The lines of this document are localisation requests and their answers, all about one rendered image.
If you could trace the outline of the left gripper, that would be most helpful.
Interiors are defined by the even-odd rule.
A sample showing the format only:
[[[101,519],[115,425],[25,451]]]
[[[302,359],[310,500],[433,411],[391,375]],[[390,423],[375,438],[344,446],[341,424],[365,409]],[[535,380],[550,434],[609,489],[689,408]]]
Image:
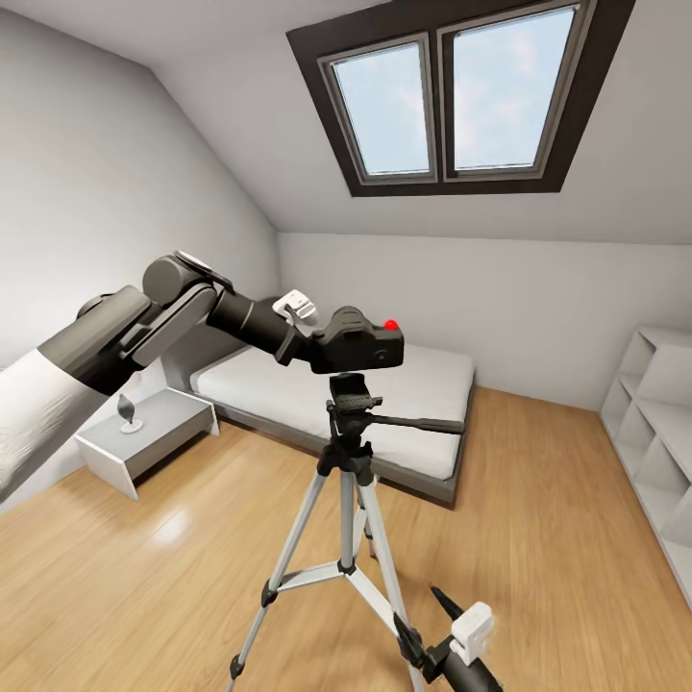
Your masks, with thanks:
[[[273,309],[252,302],[250,312],[241,329],[234,335],[237,340],[274,355],[277,363],[288,366],[294,359],[322,366],[331,366],[332,361],[306,342],[306,337],[290,325]]]

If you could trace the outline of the camera tripod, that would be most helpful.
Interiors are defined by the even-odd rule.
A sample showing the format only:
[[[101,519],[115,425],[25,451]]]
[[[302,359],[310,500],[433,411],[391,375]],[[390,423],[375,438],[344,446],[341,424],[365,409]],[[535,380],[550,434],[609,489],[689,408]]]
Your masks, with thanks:
[[[372,607],[385,625],[393,632],[401,646],[401,654],[408,661],[415,692],[424,692],[421,670],[414,668],[402,638],[394,623],[394,613],[400,617],[408,630],[422,646],[421,634],[412,629],[402,593],[395,572],[392,555],[388,545],[384,522],[375,492],[374,476],[371,473],[371,458],[374,454],[371,441],[361,444],[361,434],[372,423],[414,427],[421,431],[461,435],[465,433],[462,422],[442,419],[408,419],[374,415],[367,408],[381,406],[383,396],[371,397],[365,385],[365,376],[360,373],[339,373],[330,376],[330,391],[333,400],[326,401],[326,411],[330,414],[331,444],[322,450],[316,472],[309,486],[289,537],[284,544],[280,559],[273,575],[265,583],[261,592],[261,607],[254,621],[242,652],[236,655],[230,665],[231,681],[225,692],[232,692],[236,679],[243,673],[246,658],[258,635],[261,623],[281,592],[302,588],[334,579],[346,579]],[[300,537],[319,494],[333,467],[340,469],[341,503],[341,559],[286,574],[285,570],[292,559]],[[354,515],[354,496],[358,495],[358,511]],[[356,566],[362,535],[368,538],[371,557],[379,558],[389,601],[378,591],[369,579]]]

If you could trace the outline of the digital camera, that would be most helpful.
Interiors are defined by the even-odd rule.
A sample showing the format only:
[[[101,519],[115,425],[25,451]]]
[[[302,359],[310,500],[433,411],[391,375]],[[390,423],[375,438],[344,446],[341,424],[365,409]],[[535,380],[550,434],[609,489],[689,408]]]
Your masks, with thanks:
[[[311,363],[315,375],[400,367],[404,363],[405,338],[398,323],[372,324],[356,307],[341,307],[331,324],[313,331],[308,345],[332,361],[331,366]]]

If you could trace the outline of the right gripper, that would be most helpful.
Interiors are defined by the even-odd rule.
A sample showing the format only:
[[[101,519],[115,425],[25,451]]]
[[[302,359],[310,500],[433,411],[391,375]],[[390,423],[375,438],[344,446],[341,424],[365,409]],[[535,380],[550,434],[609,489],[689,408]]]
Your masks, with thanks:
[[[432,585],[432,592],[453,622],[464,614],[464,611],[438,587]],[[428,684],[443,674],[455,688],[455,692],[491,692],[497,685],[497,680],[480,658],[468,667],[460,656],[451,651],[450,644],[454,639],[452,634],[436,649],[430,646],[422,649],[400,617],[394,613],[393,619],[411,665],[421,670],[423,679]]]

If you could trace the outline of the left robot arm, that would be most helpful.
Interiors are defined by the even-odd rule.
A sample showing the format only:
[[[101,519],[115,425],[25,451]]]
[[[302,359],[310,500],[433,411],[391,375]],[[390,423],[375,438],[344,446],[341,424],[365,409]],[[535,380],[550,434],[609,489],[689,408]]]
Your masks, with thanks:
[[[224,286],[221,293],[214,283]],[[296,327],[297,321],[314,328],[320,321],[296,289],[270,309],[180,251],[151,262],[142,288],[126,285],[93,297],[73,324],[0,372],[0,505],[135,371],[147,369],[203,319],[283,366],[294,358],[332,365]]]

